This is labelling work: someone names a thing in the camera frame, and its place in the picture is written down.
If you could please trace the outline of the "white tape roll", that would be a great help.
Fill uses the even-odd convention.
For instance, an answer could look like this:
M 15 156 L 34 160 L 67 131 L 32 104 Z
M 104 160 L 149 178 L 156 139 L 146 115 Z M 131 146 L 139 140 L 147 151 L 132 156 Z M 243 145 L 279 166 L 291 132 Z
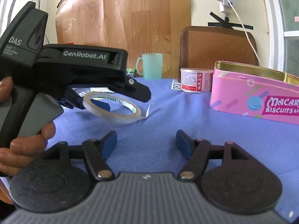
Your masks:
M 84 96 L 85 99 L 101 100 L 110 106 L 110 111 L 100 109 L 96 106 L 86 106 L 86 109 L 93 115 L 98 116 L 104 120 L 115 123 L 131 124 L 137 121 L 147 119 L 150 114 L 150 105 L 147 111 L 142 110 L 134 103 L 127 99 L 120 98 L 114 94 L 106 94 L 101 92 L 90 92 Z

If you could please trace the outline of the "toothpaste box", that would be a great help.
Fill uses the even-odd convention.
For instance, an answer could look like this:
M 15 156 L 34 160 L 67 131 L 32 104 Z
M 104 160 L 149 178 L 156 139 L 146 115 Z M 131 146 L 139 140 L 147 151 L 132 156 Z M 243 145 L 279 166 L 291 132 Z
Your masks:
M 131 78 L 135 78 L 137 74 L 137 70 L 135 68 L 127 68 L 126 69 L 126 75 L 131 77 Z

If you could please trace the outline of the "mint green plastic mug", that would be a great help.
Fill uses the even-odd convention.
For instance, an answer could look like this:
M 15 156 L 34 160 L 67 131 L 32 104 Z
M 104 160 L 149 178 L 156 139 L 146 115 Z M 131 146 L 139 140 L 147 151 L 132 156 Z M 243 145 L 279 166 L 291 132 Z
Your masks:
M 138 64 L 142 61 L 142 72 L 138 70 Z M 160 53 L 147 53 L 143 54 L 136 62 L 137 74 L 141 75 L 144 79 L 154 80 L 161 79 L 163 72 L 163 54 Z

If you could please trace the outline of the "blue tablecloth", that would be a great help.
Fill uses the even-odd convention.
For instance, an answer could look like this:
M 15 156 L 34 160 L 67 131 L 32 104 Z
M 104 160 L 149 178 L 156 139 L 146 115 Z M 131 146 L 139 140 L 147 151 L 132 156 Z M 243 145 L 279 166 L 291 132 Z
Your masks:
M 59 141 L 79 145 L 114 130 L 118 143 L 108 165 L 115 173 L 178 174 L 186 162 L 175 146 L 178 130 L 214 145 L 232 141 L 279 176 L 283 194 L 276 211 L 288 221 L 298 218 L 297 125 L 215 111 L 209 106 L 209 94 L 173 90 L 170 79 L 143 80 L 142 83 L 152 93 L 149 103 L 138 103 L 142 111 L 147 111 L 150 105 L 147 119 L 134 124 L 117 124 L 87 110 L 65 109 L 53 122 L 56 133 L 46 148 Z

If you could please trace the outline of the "round pink white tin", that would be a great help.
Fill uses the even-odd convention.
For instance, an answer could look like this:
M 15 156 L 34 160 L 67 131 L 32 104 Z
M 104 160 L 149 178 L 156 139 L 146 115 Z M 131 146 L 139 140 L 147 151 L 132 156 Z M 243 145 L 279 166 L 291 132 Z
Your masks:
M 212 89 L 213 70 L 181 68 L 181 90 L 187 93 L 208 93 Z

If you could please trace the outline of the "wood pattern board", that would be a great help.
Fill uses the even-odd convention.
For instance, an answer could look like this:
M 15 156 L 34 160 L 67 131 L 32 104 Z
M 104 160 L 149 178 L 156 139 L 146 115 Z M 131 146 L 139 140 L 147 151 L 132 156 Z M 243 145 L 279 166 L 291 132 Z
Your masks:
M 189 0 L 62 0 L 56 12 L 60 44 L 128 52 L 135 68 L 145 53 L 163 54 L 163 77 L 179 74 L 181 31 L 191 25 Z

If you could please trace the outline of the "pink macaron biscuit tin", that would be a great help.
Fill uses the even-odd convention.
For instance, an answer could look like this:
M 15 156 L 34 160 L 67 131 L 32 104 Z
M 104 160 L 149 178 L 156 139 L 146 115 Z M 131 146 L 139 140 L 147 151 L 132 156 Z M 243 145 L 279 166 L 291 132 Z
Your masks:
M 242 63 L 215 63 L 213 110 L 297 125 L 298 100 L 297 76 Z

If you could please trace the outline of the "black tape cross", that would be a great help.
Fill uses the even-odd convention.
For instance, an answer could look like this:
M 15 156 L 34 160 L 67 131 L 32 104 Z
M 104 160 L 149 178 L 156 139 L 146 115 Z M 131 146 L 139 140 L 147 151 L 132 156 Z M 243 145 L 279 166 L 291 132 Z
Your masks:
M 235 16 L 236 0 L 190 0 L 191 25 L 223 28 L 240 28 L 254 30 L 254 27 L 241 23 L 239 19 L 232 22 Z

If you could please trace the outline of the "frosted glass door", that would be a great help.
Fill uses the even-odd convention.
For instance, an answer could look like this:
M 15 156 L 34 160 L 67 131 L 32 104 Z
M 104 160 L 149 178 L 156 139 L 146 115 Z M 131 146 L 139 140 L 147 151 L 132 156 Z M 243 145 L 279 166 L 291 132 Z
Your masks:
M 269 28 L 268 67 L 298 76 L 298 0 L 264 0 Z

